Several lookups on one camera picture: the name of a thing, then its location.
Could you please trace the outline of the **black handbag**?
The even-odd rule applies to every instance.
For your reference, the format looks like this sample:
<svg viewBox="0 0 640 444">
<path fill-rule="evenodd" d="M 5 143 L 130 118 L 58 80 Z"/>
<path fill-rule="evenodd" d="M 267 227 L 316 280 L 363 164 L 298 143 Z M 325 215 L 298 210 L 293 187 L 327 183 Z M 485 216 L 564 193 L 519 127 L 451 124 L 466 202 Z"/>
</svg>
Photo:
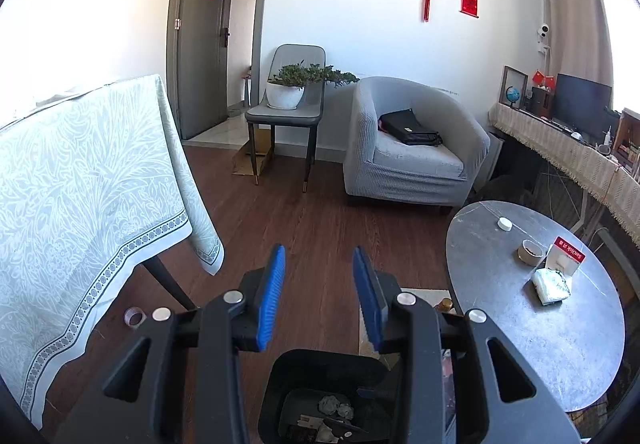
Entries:
<svg viewBox="0 0 640 444">
<path fill-rule="evenodd" d="M 378 118 L 378 128 L 408 146 L 437 147 L 442 144 L 439 133 L 422 126 L 412 109 L 382 115 Z"/>
</svg>

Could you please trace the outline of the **cardboard box on floor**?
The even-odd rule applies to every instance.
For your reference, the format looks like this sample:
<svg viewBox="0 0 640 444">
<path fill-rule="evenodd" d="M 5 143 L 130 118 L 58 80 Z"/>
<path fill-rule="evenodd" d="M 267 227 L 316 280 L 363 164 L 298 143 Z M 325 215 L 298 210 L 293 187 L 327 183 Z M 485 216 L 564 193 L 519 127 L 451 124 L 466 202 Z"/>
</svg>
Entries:
<svg viewBox="0 0 640 444">
<path fill-rule="evenodd" d="M 273 156 L 273 142 L 270 129 L 254 127 L 250 138 L 232 157 L 233 174 L 260 178 Z"/>
</svg>

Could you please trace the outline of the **black monitor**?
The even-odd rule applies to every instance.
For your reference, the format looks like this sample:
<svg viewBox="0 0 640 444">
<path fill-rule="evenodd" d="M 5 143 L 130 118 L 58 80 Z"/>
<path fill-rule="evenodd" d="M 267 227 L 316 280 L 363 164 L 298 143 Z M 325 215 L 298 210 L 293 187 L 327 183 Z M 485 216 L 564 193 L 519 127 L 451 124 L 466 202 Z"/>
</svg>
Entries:
<svg viewBox="0 0 640 444">
<path fill-rule="evenodd" d="M 605 134 L 605 109 L 611 106 L 611 102 L 610 86 L 558 74 L 551 117 L 591 141 L 600 141 Z"/>
</svg>

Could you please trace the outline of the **beige fringed sideboard cloth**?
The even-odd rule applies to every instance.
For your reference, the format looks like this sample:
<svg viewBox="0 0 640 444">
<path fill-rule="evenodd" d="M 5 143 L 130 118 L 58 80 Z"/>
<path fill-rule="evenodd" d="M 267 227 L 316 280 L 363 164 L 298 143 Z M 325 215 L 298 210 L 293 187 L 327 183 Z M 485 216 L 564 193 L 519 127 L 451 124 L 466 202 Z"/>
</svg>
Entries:
<svg viewBox="0 0 640 444">
<path fill-rule="evenodd" d="M 567 174 L 603 204 L 639 245 L 639 183 L 622 166 L 555 129 L 552 123 L 505 104 L 490 108 L 488 123 Z"/>
</svg>

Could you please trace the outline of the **picture frame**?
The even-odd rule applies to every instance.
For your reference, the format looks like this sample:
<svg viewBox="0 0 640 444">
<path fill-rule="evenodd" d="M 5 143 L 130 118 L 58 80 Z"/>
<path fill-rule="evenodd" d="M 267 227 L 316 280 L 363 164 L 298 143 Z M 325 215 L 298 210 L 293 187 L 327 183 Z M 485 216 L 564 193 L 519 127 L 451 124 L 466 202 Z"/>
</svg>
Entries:
<svg viewBox="0 0 640 444">
<path fill-rule="evenodd" d="M 501 104 L 505 104 L 506 106 L 509 106 L 509 104 L 506 102 L 506 99 L 504 98 L 504 92 L 506 92 L 506 88 L 508 86 L 514 86 L 514 88 L 517 88 L 520 91 L 521 98 L 518 101 L 518 104 L 516 104 L 514 107 L 511 107 L 511 108 L 516 108 L 516 109 L 520 108 L 523 98 L 526 97 L 527 83 L 528 83 L 528 75 L 525 72 L 521 72 L 510 66 L 505 66 L 503 68 L 499 102 Z"/>
</svg>

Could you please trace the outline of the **dark green trash bin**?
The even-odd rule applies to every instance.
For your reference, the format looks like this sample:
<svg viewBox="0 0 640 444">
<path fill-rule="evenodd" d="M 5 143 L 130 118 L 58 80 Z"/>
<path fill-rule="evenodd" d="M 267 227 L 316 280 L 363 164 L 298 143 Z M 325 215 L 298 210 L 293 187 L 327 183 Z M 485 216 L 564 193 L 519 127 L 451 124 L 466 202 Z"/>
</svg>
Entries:
<svg viewBox="0 0 640 444">
<path fill-rule="evenodd" d="M 360 442 L 389 443 L 396 422 L 398 373 L 372 357 L 297 349 L 274 362 L 258 419 L 265 443 L 309 443 L 299 415 L 343 419 L 366 430 Z"/>
</svg>

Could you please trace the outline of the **grey door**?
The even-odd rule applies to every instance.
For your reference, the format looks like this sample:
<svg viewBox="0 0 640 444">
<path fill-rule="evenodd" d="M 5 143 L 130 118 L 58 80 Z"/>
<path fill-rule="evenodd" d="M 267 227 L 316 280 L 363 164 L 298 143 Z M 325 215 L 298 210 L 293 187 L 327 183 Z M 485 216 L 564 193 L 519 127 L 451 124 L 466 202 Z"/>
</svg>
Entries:
<svg viewBox="0 0 640 444">
<path fill-rule="evenodd" d="M 169 0 L 166 77 L 180 136 L 228 118 L 231 0 Z"/>
</svg>

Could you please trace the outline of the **amber drink bottle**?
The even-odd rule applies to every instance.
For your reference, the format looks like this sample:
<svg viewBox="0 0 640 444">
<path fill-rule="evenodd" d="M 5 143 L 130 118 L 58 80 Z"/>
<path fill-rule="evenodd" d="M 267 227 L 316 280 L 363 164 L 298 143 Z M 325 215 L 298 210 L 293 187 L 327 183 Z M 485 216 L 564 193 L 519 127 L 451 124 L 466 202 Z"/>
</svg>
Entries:
<svg viewBox="0 0 640 444">
<path fill-rule="evenodd" d="M 450 298 L 443 298 L 439 303 L 434 306 L 437 312 L 450 313 L 454 310 L 454 302 Z"/>
</svg>

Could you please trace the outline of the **grey dining chair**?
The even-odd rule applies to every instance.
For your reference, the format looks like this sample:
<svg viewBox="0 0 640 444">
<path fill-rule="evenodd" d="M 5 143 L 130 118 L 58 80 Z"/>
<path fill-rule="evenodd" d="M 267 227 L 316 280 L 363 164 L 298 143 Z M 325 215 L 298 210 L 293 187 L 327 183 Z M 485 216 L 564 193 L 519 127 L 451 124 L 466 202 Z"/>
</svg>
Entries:
<svg viewBox="0 0 640 444">
<path fill-rule="evenodd" d="M 268 77 L 277 76 L 281 69 L 288 65 L 298 65 L 300 68 L 311 66 L 324 68 L 326 51 L 318 45 L 282 44 L 274 51 Z M 248 108 L 244 115 L 255 184 L 259 183 L 257 127 L 262 124 L 270 126 L 271 147 L 274 147 L 277 126 L 304 128 L 309 130 L 303 179 L 303 192 L 306 193 L 311 168 L 316 159 L 318 126 L 323 116 L 323 101 L 324 84 L 322 82 L 309 82 L 303 88 L 266 83 L 260 103 Z"/>
</svg>

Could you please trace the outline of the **small blue globe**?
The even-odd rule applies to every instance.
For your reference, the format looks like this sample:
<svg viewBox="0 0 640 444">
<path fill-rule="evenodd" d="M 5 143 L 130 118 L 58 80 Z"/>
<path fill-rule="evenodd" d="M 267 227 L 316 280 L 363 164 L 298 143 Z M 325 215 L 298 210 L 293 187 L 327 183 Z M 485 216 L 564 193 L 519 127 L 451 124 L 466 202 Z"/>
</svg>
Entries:
<svg viewBox="0 0 640 444">
<path fill-rule="evenodd" d="M 504 92 L 504 98 L 510 107 L 514 107 L 518 104 L 518 101 L 521 98 L 521 93 L 517 88 L 514 88 L 514 86 L 508 86 L 506 88 L 506 92 Z"/>
</svg>

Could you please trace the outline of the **red white SanDisk box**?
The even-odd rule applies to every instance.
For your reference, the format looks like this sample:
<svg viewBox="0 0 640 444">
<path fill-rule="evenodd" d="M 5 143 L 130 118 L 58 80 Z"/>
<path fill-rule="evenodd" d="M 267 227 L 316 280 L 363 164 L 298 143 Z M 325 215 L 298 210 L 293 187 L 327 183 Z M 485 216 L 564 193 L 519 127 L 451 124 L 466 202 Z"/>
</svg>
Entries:
<svg viewBox="0 0 640 444">
<path fill-rule="evenodd" d="M 546 257 L 546 268 L 573 276 L 586 258 L 585 253 L 562 237 L 555 238 Z"/>
</svg>

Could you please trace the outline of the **brown paper tape roll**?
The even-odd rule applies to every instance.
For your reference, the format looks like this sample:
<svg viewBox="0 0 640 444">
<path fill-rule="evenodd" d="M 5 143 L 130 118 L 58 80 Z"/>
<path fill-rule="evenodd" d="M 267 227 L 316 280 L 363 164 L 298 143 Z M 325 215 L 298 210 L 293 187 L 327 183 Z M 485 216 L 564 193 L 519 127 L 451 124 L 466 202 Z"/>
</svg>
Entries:
<svg viewBox="0 0 640 444">
<path fill-rule="evenodd" d="M 546 257 L 546 252 L 540 245 L 530 239 L 525 239 L 518 246 L 518 258 L 526 265 L 536 268 Z"/>
</svg>

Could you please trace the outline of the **blue white tissue pack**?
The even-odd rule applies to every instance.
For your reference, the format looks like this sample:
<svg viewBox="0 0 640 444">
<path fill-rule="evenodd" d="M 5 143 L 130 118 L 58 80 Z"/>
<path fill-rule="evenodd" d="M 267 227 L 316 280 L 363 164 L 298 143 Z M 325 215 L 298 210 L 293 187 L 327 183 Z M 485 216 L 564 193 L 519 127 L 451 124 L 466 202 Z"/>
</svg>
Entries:
<svg viewBox="0 0 640 444">
<path fill-rule="evenodd" d="M 560 271 L 538 268 L 532 276 L 532 284 L 540 303 L 544 306 L 563 302 L 570 297 L 570 286 Z"/>
</svg>

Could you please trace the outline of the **small white jar lid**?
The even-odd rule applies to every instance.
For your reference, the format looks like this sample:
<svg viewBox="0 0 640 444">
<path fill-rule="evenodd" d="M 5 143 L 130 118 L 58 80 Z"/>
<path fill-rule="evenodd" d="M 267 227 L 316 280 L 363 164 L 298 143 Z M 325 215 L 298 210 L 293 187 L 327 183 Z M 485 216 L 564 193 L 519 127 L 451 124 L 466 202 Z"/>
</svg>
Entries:
<svg viewBox="0 0 640 444">
<path fill-rule="evenodd" d="M 509 230 L 512 230 L 512 222 L 507 218 L 499 218 L 498 227 L 500 228 L 500 230 L 508 232 Z"/>
</svg>

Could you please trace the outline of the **floral tablecloth table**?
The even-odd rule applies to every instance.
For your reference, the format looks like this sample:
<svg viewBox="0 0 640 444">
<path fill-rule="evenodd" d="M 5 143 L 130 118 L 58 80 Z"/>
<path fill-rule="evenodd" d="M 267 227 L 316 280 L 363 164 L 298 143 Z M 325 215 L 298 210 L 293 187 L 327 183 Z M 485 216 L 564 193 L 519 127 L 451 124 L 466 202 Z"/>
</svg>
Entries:
<svg viewBox="0 0 640 444">
<path fill-rule="evenodd" d="M 134 268 L 184 241 L 207 273 L 221 269 L 159 76 L 62 98 L 2 130 L 1 375 L 33 426 Z"/>
</svg>

